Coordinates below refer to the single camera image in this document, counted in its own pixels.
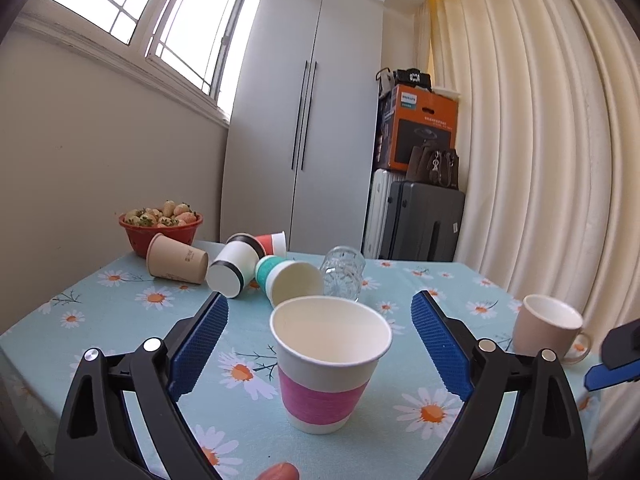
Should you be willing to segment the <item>person left hand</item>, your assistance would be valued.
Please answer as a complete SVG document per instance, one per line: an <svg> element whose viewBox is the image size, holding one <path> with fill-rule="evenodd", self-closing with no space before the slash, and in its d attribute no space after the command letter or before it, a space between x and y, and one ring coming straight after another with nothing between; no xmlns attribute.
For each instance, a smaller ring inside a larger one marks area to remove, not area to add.
<svg viewBox="0 0 640 480"><path fill-rule="evenodd" d="M280 463L263 471L256 480L299 480L299 471L291 463Z"/></svg>

